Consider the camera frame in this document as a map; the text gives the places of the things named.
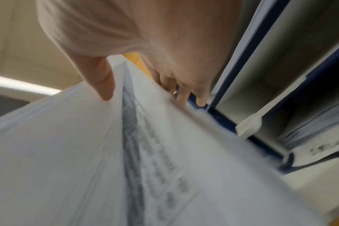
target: fluorescent light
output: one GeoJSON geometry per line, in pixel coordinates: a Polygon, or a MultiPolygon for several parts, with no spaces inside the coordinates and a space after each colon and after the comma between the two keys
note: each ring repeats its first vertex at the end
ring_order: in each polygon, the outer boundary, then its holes
{"type": "Polygon", "coordinates": [[[45,86],[40,86],[28,82],[22,82],[18,81],[15,79],[9,79],[5,77],[0,76],[0,87],[3,88],[8,88],[8,89],[15,89],[15,90],[20,90],[20,91],[25,91],[25,92],[30,92],[30,93],[38,93],[38,94],[43,94],[43,95],[54,95],[61,90],[59,89],[53,89],[45,86]]]}

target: hand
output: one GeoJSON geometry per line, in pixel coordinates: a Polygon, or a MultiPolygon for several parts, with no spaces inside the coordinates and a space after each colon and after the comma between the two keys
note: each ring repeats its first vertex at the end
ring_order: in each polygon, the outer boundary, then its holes
{"type": "Polygon", "coordinates": [[[106,57],[139,52],[153,79],[185,104],[204,106],[227,60],[241,0],[38,0],[49,38],[107,101],[115,83],[106,57]]]}

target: ceiling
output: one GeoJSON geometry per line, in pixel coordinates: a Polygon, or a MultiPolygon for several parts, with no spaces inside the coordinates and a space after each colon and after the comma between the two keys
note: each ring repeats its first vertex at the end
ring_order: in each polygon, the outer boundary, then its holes
{"type": "Polygon", "coordinates": [[[35,0],[0,0],[0,76],[60,90],[82,81],[42,31],[35,0]]]}

